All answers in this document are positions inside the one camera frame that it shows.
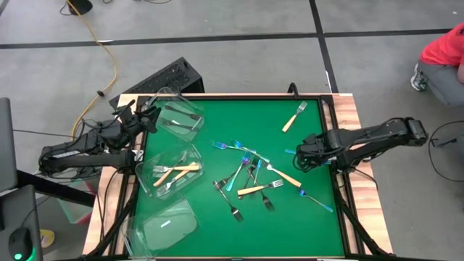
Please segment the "grey floor bracket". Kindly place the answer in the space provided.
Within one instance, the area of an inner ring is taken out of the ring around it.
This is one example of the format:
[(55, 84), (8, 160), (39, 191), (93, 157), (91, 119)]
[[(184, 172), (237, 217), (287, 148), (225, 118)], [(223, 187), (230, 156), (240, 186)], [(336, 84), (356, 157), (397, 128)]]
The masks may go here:
[(430, 144), (433, 148), (443, 149), (444, 147), (452, 144), (464, 147), (464, 133), (449, 134), (440, 138), (437, 136), (439, 131), (440, 130), (437, 129), (431, 135)]

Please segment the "black computer mouse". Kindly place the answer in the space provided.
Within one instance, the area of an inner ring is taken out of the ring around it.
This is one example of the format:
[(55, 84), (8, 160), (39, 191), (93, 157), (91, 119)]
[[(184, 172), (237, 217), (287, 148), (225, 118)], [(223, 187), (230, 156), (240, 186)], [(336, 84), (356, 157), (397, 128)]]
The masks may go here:
[(13, 261), (28, 261), (33, 256), (33, 242), (28, 228), (19, 227), (10, 234), (8, 251)]

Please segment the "clear plastic bin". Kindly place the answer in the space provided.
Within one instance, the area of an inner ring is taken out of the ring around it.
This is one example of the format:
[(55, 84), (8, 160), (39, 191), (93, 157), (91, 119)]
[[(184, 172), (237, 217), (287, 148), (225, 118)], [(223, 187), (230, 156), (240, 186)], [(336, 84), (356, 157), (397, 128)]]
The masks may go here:
[(184, 198), (157, 200), (125, 221), (123, 240), (129, 257), (153, 261), (196, 230), (196, 216)]
[[(195, 162), (202, 167), (199, 170), (187, 173), (185, 176), (177, 180), (169, 190), (164, 193), (160, 193), (158, 189), (171, 181), (177, 174), (179, 174), (180, 170), (173, 170), (161, 185), (154, 187), (154, 183), (165, 172), (154, 172), (153, 167), (155, 165), (172, 167), (181, 158), (184, 151), (187, 151), (186, 159), (177, 166), (190, 165), (192, 162)], [(177, 146), (168, 148), (163, 152), (157, 152), (154, 156), (148, 156), (143, 162), (137, 164), (135, 171), (138, 181), (147, 196), (156, 197), (158, 199), (167, 199), (201, 176), (204, 173), (204, 163), (202, 156), (194, 145), (178, 144)]]
[[(156, 106), (162, 109), (157, 119), (157, 127), (164, 128), (166, 131), (184, 141), (192, 141), (204, 125), (203, 107), (183, 98), (180, 94), (176, 94), (168, 87), (161, 88), (152, 98), (146, 102), (146, 105), (148, 108)], [(184, 112), (200, 115), (202, 118), (200, 120), (193, 120), (181, 113), (165, 109), (165, 105), (175, 107), (176, 109), (182, 110)], [(160, 122), (161, 119), (173, 121), (174, 123), (179, 123), (181, 125), (193, 126), (199, 130), (189, 131), (184, 128), (166, 126)]]

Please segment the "person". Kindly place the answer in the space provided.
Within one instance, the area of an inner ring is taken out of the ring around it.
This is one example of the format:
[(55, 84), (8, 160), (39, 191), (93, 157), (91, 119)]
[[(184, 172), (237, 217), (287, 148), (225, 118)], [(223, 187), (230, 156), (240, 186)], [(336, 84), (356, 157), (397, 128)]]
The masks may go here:
[(410, 85), (431, 90), (447, 106), (464, 107), (464, 22), (423, 49)]

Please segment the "grey desk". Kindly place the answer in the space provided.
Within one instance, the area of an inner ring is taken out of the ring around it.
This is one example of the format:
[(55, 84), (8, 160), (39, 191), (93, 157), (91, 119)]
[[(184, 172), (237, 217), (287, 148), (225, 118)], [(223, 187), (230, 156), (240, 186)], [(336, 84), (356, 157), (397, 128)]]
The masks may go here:
[(9, 237), (18, 228), (27, 228), (26, 246), (30, 246), (30, 254), (26, 251), (24, 261), (43, 261), (41, 233), (38, 224), (35, 189), (27, 185), (0, 196), (0, 261), (19, 261), (9, 251)]

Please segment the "black table frame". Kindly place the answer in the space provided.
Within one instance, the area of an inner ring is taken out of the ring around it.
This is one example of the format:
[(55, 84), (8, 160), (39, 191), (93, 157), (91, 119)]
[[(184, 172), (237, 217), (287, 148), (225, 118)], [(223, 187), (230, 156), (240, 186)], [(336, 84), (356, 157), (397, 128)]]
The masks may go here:
[[(292, 98), (294, 95), (290, 93), (242, 93), (242, 94), (185, 94), (184, 97), (188, 100), (195, 99), (209, 99), (209, 98), (224, 98), (227, 100), (244, 98), (256, 101), (258, 99), (270, 98), (284, 100)], [(357, 113), (355, 100), (352, 94), (301, 94), (302, 98), (321, 98), (323, 100), (323, 111), (325, 116), (323, 119), (329, 128), (346, 128), (350, 130), (358, 129), (361, 127), (360, 119)], [(389, 233), (387, 231), (384, 213), (381, 206), (381, 201), (378, 191), (374, 189), (372, 182), (361, 175), (367, 173), (369, 177), (373, 177), (373, 170), (369, 162), (362, 162), (357, 167), (358, 171), (349, 176), (346, 184), (351, 186), (348, 188), (341, 188), (340, 192), (344, 199), (349, 195), (352, 196), (354, 201), (350, 207), (356, 213), (363, 228), (367, 231), (370, 237), (379, 245), (383, 250), (392, 253)], [(85, 244), (83, 247), (83, 254), (88, 254), (94, 250), (100, 241), (100, 226), (104, 226), (104, 231), (107, 232), (111, 225), (114, 223), (116, 216), (122, 210), (118, 204), (127, 204), (130, 193), (134, 190), (133, 183), (135, 178), (124, 178), (123, 176), (112, 177), (115, 169), (113, 167), (104, 167), (100, 176), (98, 196), (104, 196), (104, 191), (109, 190), (107, 195), (108, 210), (101, 220), (99, 216), (98, 204), (103, 202), (103, 199), (97, 199), (94, 203), (92, 216), (88, 227)]]

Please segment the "wooden handled silver fork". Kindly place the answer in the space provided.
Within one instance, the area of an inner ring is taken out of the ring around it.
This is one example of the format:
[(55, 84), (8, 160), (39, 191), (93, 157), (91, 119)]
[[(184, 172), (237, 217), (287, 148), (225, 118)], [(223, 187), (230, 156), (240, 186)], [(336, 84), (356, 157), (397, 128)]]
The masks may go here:
[(262, 163), (262, 166), (264, 166), (269, 171), (277, 173), (279, 176), (281, 176), (283, 179), (285, 179), (286, 181), (291, 183), (293, 186), (296, 186), (297, 188), (300, 188), (302, 186), (301, 182), (299, 182), (296, 179), (292, 178), (291, 176), (281, 172), (280, 170), (275, 169), (269, 162), (264, 161)]
[(176, 166), (176, 167), (167, 167), (167, 166), (160, 166), (155, 165), (153, 167), (154, 172), (167, 172), (169, 170), (199, 170), (202, 166), (196, 163), (192, 165), (185, 165), (185, 166)]
[(173, 171), (173, 168), (182, 163), (186, 159), (187, 151), (184, 151), (181, 155), (181, 158), (169, 169), (167, 170), (155, 183), (154, 187), (158, 187), (161, 185), (165, 179), (169, 176), (169, 174)]
[(291, 125), (293, 122), (296, 120), (297, 116), (305, 110), (307, 106), (307, 102), (303, 101), (297, 108), (296, 113), (289, 119), (289, 121), (285, 124), (285, 126), (282, 128), (282, 131), (286, 133), (288, 129), (290, 129)]
[(252, 193), (257, 192), (257, 191), (261, 191), (263, 189), (274, 189), (274, 188), (277, 188), (277, 187), (282, 186), (282, 185), (283, 185), (283, 180), (279, 179), (279, 180), (276, 180), (276, 181), (272, 181), (271, 183), (269, 183), (267, 185), (264, 185), (264, 186), (255, 186), (255, 187), (251, 187), (251, 188), (243, 188), (241, 190), (238, 190), (237, 194), (238, 194), (238, 196), (244, 196), (244, 195), (247, 195), (247, 194), (252, 194)]
[(179, 174), (177, 174), (171, 181), (169, 181), (168, 183), (166, 183), (165, 185), (161, 186), (158, 191), (160, 193), (164, 193), (166, 192), (167, 190), (170, 189), (170, 187), (177, 181), (179, 180), (180, 178), (182, 178), (183, 176), (185, 176), (187, 173), (189, 172), (193, 172), (195, 170), (180, 170)]

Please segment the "green table mat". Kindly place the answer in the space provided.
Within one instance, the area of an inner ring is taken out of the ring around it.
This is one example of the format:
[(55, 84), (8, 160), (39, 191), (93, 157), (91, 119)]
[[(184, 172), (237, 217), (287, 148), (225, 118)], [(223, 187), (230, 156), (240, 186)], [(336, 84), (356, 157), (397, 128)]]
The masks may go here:
[[(343, 255), (342, 232), (328, 166), (303, 173), (294, 167), (294, 155), (285, 153), (285, 149), (295, 150), (308, 135), (323, 132), (319, 101), (309, 100), (304, 112), (297, 116), (286, 133), (282, 128), (296, 113), (297, 100), (197, 100), (193, 103), (203, 107), (204, 125), (192, 141), (184, 141), (157, 127), (156, 133), (147, 134), (144, 143), (145, 159), (178, 144), (192, 144), (204, 163), (201, 176), (167, 199), (147, 196), (140, 184), (135, 215), (146, 212), (149, 204), (157, 200), (184, 198), (196, 216), (196, 230), (155, 258)], [(262, 164), (257, 185), (251, 178), (247, 188), (282, 179), (282, 186), (261, 190), (272, 202), (274, 210), (265, 207), (261, 191), (238, 196), (237, 191), (243, 189), (247, 169), (255, 157), (250, 152), (250, 161), (241, 169), (232, 190), (226, 191), (231, 179), (222, 187), (223, 193), (244, 218), (238, 222), (212, 184), (235, 174), (247, 152), (218, 149), (212, 145), (217, 141), (233, 146), (233, 140), (268, 158), (275, 169), (301, 182), (301, 189), (331, 207), (333, 212), (298, 195), (296, 186)]]

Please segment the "black round base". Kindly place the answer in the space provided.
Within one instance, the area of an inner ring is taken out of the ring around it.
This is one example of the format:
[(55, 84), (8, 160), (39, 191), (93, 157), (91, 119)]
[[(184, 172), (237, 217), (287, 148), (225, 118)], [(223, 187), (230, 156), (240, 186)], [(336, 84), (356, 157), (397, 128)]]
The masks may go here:
[(67, 5), (72, 15), (84, 15), (93, 8), (93, 4), (90, 0), (67, 0)]

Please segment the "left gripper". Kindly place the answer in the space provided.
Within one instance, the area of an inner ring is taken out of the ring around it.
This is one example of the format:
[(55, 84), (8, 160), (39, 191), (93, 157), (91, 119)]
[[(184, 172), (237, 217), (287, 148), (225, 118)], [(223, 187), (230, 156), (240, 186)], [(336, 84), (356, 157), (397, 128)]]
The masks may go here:
[(131, 108), (125, 111), (125, 132), (128, 135), (138, 135), (140, 132), (149, 131), (156, 133), (156, 124), (150, 118), (158, 118), (162, 109), (160, 107), (150, 107), (144, 112), (132, 112)]

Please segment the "round yellow sticker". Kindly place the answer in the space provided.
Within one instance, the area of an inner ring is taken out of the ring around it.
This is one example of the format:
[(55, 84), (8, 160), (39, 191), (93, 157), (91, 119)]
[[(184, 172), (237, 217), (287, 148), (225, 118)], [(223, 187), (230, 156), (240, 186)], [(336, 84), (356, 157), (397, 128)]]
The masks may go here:
[(50, 247), (55, 241), (55, 233), (52, 230), (41, 229), (40, 236), (43, 249)]

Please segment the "black desk leg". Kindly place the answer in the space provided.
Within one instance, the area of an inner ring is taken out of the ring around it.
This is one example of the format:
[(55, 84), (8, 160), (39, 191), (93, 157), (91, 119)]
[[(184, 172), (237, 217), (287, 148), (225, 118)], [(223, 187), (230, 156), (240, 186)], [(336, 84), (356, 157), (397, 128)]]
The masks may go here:
[(44, 178), (39, 178), (30, 173), (18, 170), (16, 187), (19, 189), (27, 185), (34, 186), (34, 189), (38, 193), (87, 207), (93, 207), (96, 198), (93, 194), (48, 181)]

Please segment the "teal and pink bin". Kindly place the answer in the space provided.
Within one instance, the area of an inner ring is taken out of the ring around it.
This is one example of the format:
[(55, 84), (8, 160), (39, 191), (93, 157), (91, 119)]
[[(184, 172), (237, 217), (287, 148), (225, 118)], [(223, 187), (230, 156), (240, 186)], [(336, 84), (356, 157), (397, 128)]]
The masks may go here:
[[(95, 192), (91, 188), (91, 184), (88, 181), (78, 180), (70, 184), (73, 189), (81, 190), (86, 193), (94, 195)], [(66, 215), (69, 223), (71, 224), (84, 224), (91, 218), (93, 207), (84, 206), (68, 201), (58, 199), (59, 205)]]

